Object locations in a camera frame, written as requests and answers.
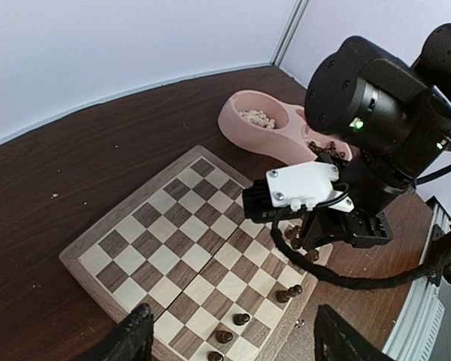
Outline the dark bishop chess piece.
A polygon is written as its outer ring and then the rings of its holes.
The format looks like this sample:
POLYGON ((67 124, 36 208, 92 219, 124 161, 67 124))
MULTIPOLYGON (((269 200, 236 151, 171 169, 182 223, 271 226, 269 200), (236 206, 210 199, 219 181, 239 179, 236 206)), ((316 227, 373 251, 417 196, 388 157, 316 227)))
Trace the dark bishop chess piece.
POLYGON ((303 292, 302 285, 296 284, 287 290, 278 290, 276 292, 276 300, 281 304, 285 304, 290 299, 293 299, 296 296, 299 296, 302 292, 303 292))

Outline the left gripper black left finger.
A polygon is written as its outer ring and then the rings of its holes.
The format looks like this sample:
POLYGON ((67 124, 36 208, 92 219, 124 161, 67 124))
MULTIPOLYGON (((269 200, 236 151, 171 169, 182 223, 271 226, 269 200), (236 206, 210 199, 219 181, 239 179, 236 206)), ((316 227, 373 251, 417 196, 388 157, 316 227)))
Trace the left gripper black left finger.
POLYGON ((92 360, 151 360, 153 314, 141 303, 92 349, 92 360))

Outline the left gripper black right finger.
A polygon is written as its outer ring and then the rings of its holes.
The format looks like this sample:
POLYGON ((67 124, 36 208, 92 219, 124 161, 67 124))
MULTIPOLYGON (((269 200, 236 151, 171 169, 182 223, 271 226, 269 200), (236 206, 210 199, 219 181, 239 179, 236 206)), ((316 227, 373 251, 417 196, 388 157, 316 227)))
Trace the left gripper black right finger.
POLYGON ((330 305, 320 305, 314 320, 316 361, 391 361, 330 305))

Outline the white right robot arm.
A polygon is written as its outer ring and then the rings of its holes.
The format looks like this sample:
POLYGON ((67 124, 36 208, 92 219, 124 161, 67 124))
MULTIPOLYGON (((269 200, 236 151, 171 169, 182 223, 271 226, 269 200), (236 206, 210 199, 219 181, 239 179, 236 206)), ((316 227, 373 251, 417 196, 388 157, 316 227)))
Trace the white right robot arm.
POLYGON ((387 244, 392 232, 383 210, 451 172, 451 165, 428 171, 442 152, 451 152, 451 23, 428 36, 412 65, 361 36, 347 38, 314 72, 304 112, 313 131, 359 152, 338 166, 352 212, 309 214, 301 246, 387 244))

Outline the dark pawn chess piece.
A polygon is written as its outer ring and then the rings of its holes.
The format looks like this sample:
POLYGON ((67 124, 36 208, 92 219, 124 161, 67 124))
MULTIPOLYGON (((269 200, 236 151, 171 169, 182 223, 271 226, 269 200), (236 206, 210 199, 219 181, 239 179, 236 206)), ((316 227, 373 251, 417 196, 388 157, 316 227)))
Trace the dark pawn chess piece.
POLYGON ((233 316, 233 323, 236 326, 243 326, 250 321, 250 315, 247 313, 235 314, 233 316))
POLYGON ((223 361, 224 356, 217 351, 211 351, 207 354, 207 360, 208 361, 223 361))

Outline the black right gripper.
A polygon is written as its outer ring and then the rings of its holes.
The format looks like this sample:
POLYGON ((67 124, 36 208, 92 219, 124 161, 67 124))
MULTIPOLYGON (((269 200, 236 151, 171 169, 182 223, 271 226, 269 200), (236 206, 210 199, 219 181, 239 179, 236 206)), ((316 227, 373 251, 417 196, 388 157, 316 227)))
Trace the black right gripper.
POLYGON ((398 196, 451 172, 429 166, 451 152, 451 105, 414 69, 367 39, 352 36, 315 71, 304 101, 308 126, 358 149, 340 168, 353 210, 320 211, 305 243, 355 248, 392 240, 384 209, 398 196))

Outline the dark knight chess piece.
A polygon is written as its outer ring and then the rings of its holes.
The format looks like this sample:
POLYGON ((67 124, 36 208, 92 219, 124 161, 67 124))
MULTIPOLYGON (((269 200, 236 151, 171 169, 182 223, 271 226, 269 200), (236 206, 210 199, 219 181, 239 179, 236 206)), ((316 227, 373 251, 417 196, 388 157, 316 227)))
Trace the dark knight chess piece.
POLYGON ((314 263, 319 260, 319 251, 316 249, 312 249, 304 255, 304 258, 308 262, 314 263))

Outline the dark rook chess piece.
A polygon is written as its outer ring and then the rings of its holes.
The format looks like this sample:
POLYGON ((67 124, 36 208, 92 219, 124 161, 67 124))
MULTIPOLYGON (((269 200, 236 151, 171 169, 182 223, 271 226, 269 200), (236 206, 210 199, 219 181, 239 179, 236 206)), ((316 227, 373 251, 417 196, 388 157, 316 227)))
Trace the dark rook chess piece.
POLYGON ((234 339, 234 335, 230 331, 218 330, 215 332, 215 339, 220 344, 227 344, 234 339))
POLYGON ((289 239, 290 247, 293 250, 298 250, 301 247, 301 241, 299 238, 300 231, 300 226, 293 226, 292 228, 288 228, 286 230, 285 236, 289 239))

